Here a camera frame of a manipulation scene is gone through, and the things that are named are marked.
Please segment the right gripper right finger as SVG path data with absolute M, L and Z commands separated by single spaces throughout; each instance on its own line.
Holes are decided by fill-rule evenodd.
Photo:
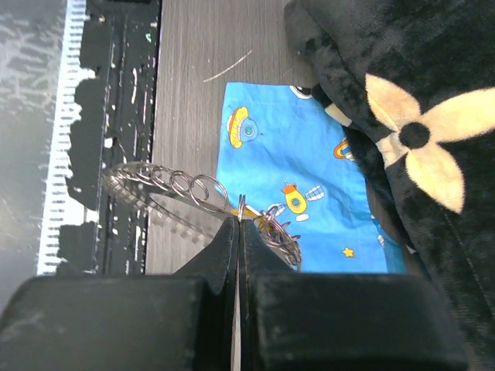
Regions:
M 239 235 L 243 370 L 465 370 L 434 287 L 406 274 L 306 274 L 251 221 Z

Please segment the large metal keyring with rings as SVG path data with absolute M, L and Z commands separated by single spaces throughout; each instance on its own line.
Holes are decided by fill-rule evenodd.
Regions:
M 104 171 L 102 182 L 107 191 L 119 201 L 157 222 L 166 222 L 172 232 L 194 243 L 207 243 L 213 232 L 198 222 L 168 209 L 166 202 L 174 200 L 219 220 L 233 216 L 232 209 L 243 209 L 246 196 L 240 195 L 237 206 L 230 203 L 226 188 L 211 175 L 191 175 L 183 170 L 149 162 L 127 162 Z M 287 231 L 289 223 L 276 220 L 279 206 L 258 212 L 265 216 L 251 220 L 263 242 L 292 269 L 302 269 L 302 251 L 299 235 Z

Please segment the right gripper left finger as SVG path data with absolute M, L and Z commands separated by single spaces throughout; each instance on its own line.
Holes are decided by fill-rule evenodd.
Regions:
M 229 370 L 237 222 L 174 274 L 35 277 L 1 317 L 3 370 Z

